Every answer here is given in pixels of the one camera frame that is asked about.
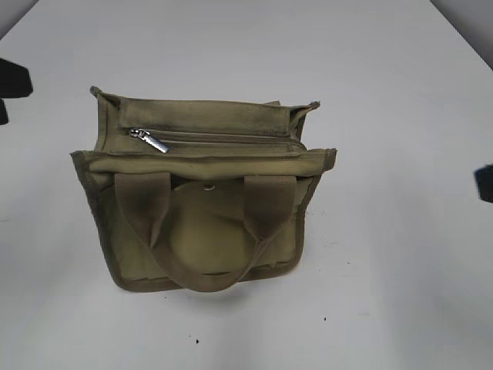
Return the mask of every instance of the front pocket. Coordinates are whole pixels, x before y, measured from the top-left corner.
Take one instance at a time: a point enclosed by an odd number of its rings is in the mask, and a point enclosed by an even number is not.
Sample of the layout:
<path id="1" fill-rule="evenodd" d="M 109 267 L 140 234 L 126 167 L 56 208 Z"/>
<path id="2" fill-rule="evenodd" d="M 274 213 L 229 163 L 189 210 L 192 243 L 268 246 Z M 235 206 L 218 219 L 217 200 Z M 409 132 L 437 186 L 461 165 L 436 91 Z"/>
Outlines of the front pocket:
<path id="1" fill-rule="evenodd" d="M 297 176 L 293 217 L 257 262 L 257 267 L 271 269 L 297 261 L 307 195 L 329 169 L 327 158 L 335 156 L 335 151 L 233 158 L 98 152 L 75 152 L 72 156 L 112 275 L 120 285 L 129 286 L 129 281 L 165 281 L 167 277 L 121 214 L 113 186 L 115 174 L 171 173 L 166 239 L 183 264 L 204 274 L 234 271 L 250 259 L 255 240 L 243 226 L 243 177 Z"/>

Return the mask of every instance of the small handbag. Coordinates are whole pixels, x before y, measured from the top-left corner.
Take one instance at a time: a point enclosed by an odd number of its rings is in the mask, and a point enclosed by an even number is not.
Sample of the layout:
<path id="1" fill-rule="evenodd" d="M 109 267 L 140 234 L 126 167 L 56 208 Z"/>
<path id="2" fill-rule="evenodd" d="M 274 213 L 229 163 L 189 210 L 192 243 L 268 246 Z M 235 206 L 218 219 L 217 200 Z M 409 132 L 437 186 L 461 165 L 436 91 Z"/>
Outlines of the small handbag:
<path id="1" fill-rule="evenodd" d="M 72 153 L 113 280 L 221 291 L 291 270 L 336 150 L 301 143 L 305 106 L 102 92 L 94 150 Z"/>

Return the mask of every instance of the zipper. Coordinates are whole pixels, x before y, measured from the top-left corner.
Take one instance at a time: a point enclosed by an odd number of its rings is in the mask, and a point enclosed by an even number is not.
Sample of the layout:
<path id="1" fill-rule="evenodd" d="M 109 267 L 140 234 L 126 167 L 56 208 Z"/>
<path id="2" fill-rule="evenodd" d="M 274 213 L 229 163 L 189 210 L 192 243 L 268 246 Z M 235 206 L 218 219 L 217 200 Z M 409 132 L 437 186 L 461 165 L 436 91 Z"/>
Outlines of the zipper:
<path id="1" fill-rule="evenodd" d="M 144 129 L 131 129 L 129 135 L 145 141 L 150 146 L 154 146 L 159 152 L 168 153 L 169 147 L 152 136 L 149 131 L 145 131 Z"/>
<path id="2" fill-rule="evenodd" d="M 307 148 L 299 140 L 291 137 L 274 137 L 274 136 L 258 136 L 258 135 L 230 135 L 225 133 L 178 133 L 175 131 L 156 131 L 152 129 L 133 128 L 129 131 L 131 137 L 135 137 L 145 141 L 162 153 L 166 153 L 169 147 L 161 140 L 175 143 L 247 143 L 247 144 L 278 144 L 290 143 L 296 145 L 303 150 Z"/>

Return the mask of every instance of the white backdrop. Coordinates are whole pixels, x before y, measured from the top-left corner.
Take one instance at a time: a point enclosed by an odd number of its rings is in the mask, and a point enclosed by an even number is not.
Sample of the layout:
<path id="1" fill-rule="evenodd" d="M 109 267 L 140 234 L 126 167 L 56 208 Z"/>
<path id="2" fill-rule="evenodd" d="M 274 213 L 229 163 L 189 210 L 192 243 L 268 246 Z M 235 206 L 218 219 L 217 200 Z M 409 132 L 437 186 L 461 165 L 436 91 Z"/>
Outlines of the white backdrop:
<path id="1" fill-rule="evenodd" d="M 45 0 L 0 42 L 34 93 L 0 127 L 0 368 L 487 369 L 493 75 L 426 1 Z M 284 277 L 131 294 L 69 157 L 89 87 L 156 99 L 321 100 L 339 149 Z"/>

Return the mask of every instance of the zippered pocket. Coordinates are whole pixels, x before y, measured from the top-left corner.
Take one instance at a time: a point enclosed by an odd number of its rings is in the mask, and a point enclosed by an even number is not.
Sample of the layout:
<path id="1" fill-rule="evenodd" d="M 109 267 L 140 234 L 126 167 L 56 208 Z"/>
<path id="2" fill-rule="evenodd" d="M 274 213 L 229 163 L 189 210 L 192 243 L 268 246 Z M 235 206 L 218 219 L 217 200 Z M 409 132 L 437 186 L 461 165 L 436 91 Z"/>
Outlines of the zippered pocket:
<path id="1" fill-rule="evenodd" d="M 176 131 L 161 131 L 155 129 L 132 128 L 129 135 L 140 139 L 154 147 L 161 153 L 169 151 L 171 143 L 193 143 L 198 145 L 227 145 L 227 144 L 252 144 L 254 146 L 265 145 L 294 145 L 302 150 L 307 148 L 299 140 L 290 137 L 259 136 L 259 135 L 230 135 L 212 133 L 180 133 Z"/>
<path id="2" fill-rule="evenodd" d="M 104 118 L 128 130 L 140 127 L 187 133 L 289 137 L 298 131 L 297 126 L 302 124 L 306 114 L 320 106 L 317 101 L 302 106 L 281 106 L 220 100 L 133 99 L 108 94 L 94 86 L 91 93 L 102 109 L 113 108 L 111 113 L 106 111 Z"/>

